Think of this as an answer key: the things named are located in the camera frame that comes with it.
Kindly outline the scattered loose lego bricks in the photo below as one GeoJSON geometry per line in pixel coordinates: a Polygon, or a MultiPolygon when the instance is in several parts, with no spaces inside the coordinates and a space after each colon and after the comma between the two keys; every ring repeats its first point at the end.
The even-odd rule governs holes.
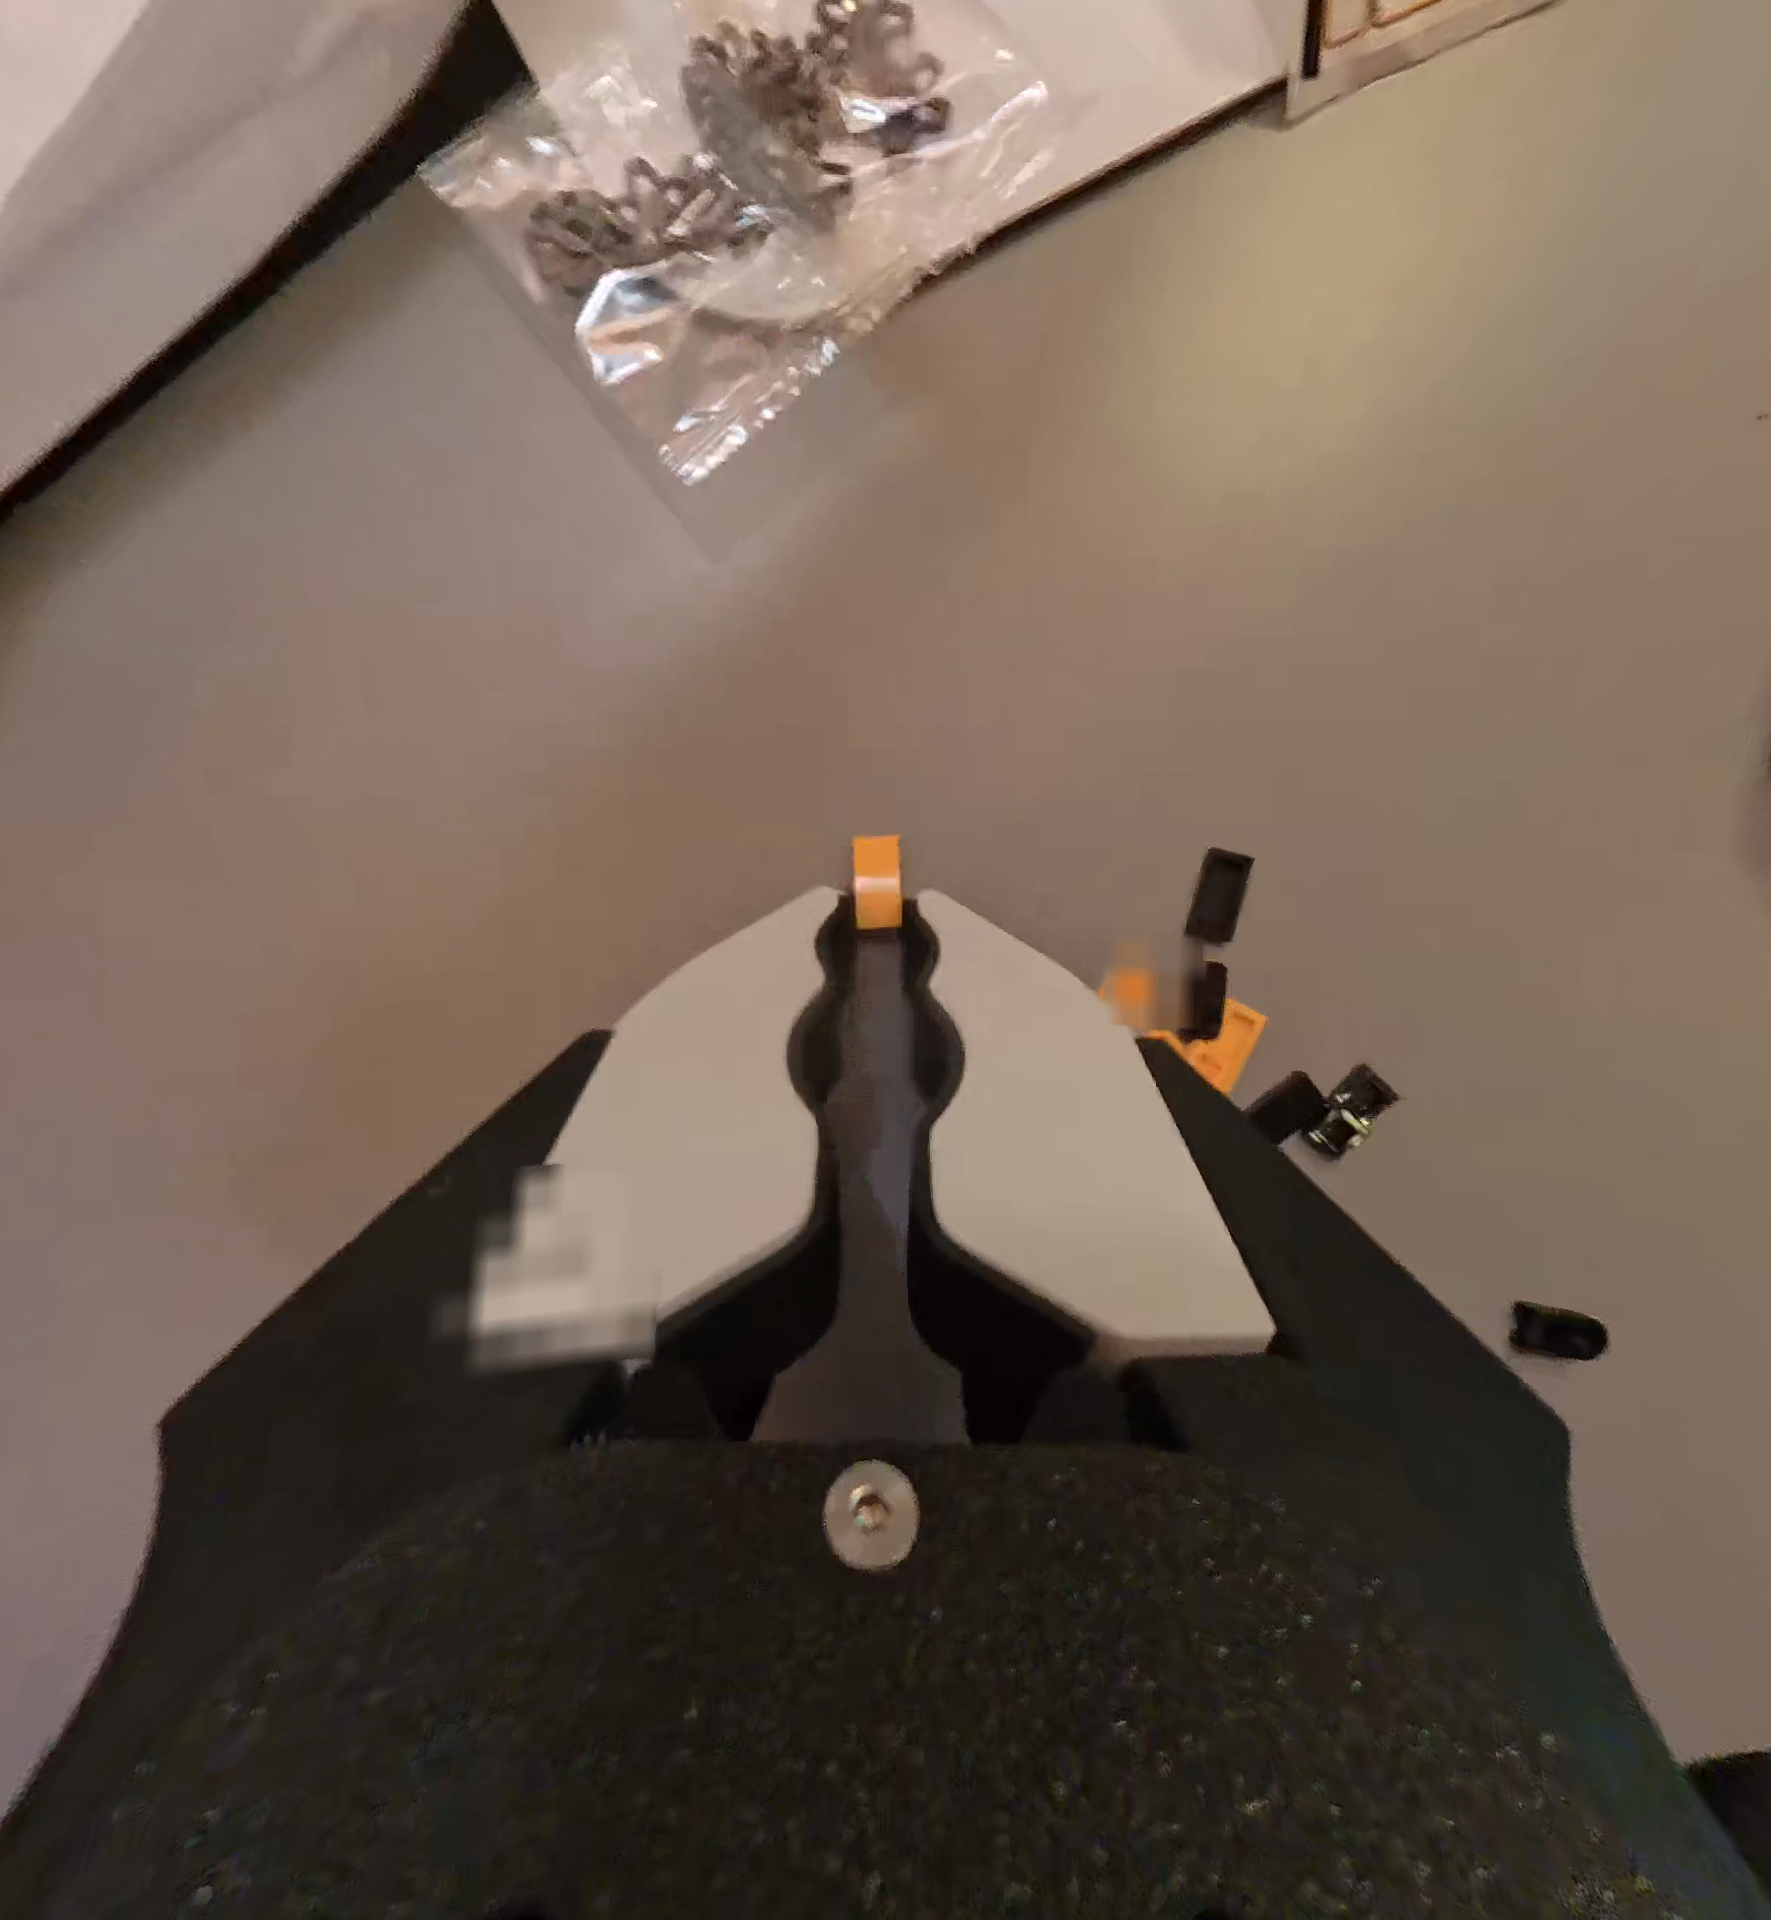
{"type": "MultiPolygon", "coordinates": [[[[1096,993],[1114,1020],[1163,1047],[1203,1085],[1222,1096],[1239,1084],[1257,1050],[1266,1018],[1228,988],[1225,951],[1236,936],[1255,862],[1213,847],[1197,870],[1183,923],[1181,965],[1173,977],[1134,948],[1121,951],[1099,976],[1096,993]]],[[[1354,1066],[1332,1088],[1292,1072],[1244,1109],[1276,1149],[1304,1144],[1327,1163],[1354,1155],[1400,1101],[1370,1064],[1354,1066]]]]}

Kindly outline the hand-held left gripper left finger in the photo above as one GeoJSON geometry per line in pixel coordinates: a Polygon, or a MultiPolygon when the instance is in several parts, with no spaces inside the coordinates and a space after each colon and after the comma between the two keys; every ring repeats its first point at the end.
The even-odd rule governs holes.
{"type": "Polygon", "coordinates": [[[789,1247],[815,1211],[820,1130],[791,1042],[838,903],[811,887],[637,1000],[546,1159],[605,1205],[621,1280],[657,1322],[789,1247]]]}

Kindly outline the clear plastic parts bag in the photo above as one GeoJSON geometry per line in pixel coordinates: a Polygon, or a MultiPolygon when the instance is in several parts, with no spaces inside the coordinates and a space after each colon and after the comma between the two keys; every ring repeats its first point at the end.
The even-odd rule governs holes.
{"type": "Polygon", "coordinates": [[[422,168],[673,482],[712,478],[1053,157],[990,5],[502,5],[530,80],[422,168]]]}

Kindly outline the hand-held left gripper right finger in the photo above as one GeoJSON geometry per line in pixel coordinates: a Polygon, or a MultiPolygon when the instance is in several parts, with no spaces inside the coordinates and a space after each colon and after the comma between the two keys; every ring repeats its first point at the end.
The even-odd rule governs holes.
{"type": "Polygon", "coordinates": [[[919,906],[962,1045],[928,1137],[941,1236],[1101,1361],[1262,1354],[1276,1320],[1133,1031],[958,899],[926,890],[919,906]]]}

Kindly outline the lego sticker sheet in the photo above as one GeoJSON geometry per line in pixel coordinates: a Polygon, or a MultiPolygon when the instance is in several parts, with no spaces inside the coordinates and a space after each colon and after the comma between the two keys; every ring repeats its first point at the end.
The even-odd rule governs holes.
{"type": "Polygon", "coordinates": [[[1546,1],[1301,1],[1285,39],[1284,118],[1300,123],[1546,1]]]}

